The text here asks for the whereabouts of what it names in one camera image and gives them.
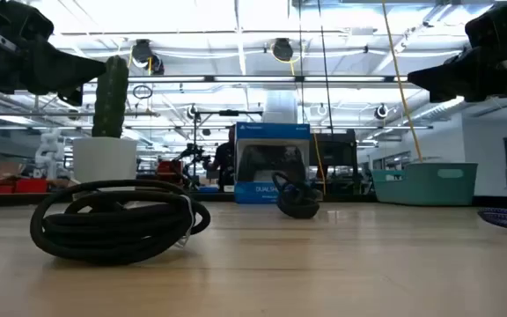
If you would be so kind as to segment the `red crate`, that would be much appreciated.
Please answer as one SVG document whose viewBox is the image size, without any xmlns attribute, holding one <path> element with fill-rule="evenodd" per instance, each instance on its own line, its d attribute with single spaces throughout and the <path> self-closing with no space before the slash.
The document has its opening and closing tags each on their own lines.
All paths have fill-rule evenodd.
<svg viewBox="0 0 507 317">
<path fill-rule="evenodd" d="M 48 182 L 43 179 L 17 175 L 0 177 L 0 194 L 41 194 L 48 192 Z"/>
</svg>

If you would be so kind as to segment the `tall green cactus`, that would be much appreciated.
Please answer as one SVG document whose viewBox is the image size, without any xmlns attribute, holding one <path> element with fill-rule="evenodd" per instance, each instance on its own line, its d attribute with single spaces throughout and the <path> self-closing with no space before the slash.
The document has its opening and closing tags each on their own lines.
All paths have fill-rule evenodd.
<svg viewBox="0 0 507 317">
<path fill-rule="evenodd" d="M 121 137 L 128 86 L 127 62 L 118 55 L 109 57 L 106 72 L 98 77 L 92 137 Z"/>
</svg>

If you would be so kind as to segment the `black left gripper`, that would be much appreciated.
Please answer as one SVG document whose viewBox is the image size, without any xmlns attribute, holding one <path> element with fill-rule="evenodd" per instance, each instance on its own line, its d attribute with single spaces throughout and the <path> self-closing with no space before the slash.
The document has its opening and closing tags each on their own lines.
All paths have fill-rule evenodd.
<svg viewBox="0 0 507 317">
<path fill-rule="evenodd" d="M 20 73 L 32 42 L 31 92 L 57 92 L 61 101 L 81 107 L 82 85 L 104 74 L 106 66 L 56 49 L 46 41 L 53 31 L 53 23 L 37 8 L 17 0 L 0 0 L 0 91 L 12 93 L 20 87 Z"/>
</svg>

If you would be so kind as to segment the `black cabinet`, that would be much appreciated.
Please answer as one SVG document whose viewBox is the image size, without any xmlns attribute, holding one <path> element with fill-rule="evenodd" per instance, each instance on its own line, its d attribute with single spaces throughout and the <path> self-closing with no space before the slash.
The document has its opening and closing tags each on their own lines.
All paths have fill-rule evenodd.
<svg viewBox="0 0 507 317">
<path fill-rule="evenodd" d="M 312 133 L 309 167 L 315 169 L 311 182 L 325 194 L 354 195 L 360 186 L 356 133 Z"/>
</svg>

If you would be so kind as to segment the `person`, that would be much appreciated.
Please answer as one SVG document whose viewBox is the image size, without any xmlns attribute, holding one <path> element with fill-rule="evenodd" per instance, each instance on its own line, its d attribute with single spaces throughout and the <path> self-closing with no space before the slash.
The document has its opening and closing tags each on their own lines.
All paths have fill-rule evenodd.
<svg viewBox="0 0 507 317">
<path fill-rule="evenodd" d="M 203 164 L 208 172 L 218 171 L 217 184 L 220 192 L 224 191 L 225 186 L 234 184 L 235 128 L 236 125 L 229 128 L 228 141 L 217 147 L 214 161 Z"/>
</svg>

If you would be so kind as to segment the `teal plastic bin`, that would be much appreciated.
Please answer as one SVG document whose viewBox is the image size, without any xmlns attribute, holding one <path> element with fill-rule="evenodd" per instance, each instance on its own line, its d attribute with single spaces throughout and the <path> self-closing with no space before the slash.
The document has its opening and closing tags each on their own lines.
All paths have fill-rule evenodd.
<svg viewBox="0 0 507 317">
<path fill-rule="evenodd" d="M 414 163 L 401 171 L 372 170 L 381 203 L 468 206 L 474 198 L 477 163 Z"/>
</svg>

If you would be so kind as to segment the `red tool case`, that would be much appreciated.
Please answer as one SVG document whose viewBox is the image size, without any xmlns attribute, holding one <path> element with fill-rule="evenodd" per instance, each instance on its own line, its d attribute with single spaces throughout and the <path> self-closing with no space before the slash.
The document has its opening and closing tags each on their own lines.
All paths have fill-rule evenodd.
<svg viewBox="0 0 507 317">
<path fill-rule="evenodd" d="M 173 184 L 182 183 L 182 166 L 178 160 L 164 160 L 158 163 L 156 175 L 159 181 Z"/>
</svg>

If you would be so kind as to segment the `white robot figure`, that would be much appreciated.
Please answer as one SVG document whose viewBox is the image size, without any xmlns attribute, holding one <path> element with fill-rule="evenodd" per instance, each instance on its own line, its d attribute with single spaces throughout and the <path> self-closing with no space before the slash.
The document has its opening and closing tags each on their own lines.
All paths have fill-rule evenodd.
<svg viewBox="0 0 507 317">
<path fill-rule="evenodd" d="M 47 180 L 57 178 L 59 163 L 63 161 L 65 154 L 63 142 L 60 142 L 61 137 L 59 129 L 51 129 L 49 132 L 40 135 L 40 146 L 34 155 L 35 178 L 42 178 L 43 176 Z"/>
</svg>

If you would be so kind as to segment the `white plant pot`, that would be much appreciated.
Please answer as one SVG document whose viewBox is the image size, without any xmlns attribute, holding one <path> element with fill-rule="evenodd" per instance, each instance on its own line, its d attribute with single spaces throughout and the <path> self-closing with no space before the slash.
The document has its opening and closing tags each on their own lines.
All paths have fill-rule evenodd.
<svg viewBox="0 0 507 317">
<path fill-rule="evenodd" d="M 73 178 L 80 182 L 134 180 L 137 141 L 87 137 L 73 141 Z"/>
</svg>

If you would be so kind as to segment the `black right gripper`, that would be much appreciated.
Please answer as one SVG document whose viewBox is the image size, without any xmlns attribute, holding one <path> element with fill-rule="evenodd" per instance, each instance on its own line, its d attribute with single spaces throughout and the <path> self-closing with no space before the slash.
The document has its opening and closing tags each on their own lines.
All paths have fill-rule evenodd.
<svg viewBox="0 0 507 317">
<path fill-rule="evenodd" d="M 408 73 L 408 82 L 430 91 L 431 103 L 507 96 L 507 3 L 467 22 L 466 34 L 470 49 L 438 66 Z"/>
</svg>

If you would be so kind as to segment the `blue DualShock controller box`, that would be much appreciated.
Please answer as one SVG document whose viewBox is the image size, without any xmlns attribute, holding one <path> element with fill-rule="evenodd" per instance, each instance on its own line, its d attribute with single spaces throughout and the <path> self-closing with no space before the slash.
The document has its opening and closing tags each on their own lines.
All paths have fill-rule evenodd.
<svg viewBox="0 0 507 317">
<path fill-rule="evenodd" d="M 274 173 L 306 183 L 310 127 L 307 124 L 239 122 L 235 129 L 234 197 L 237 203 L 274 203 Z"/>
</svg>

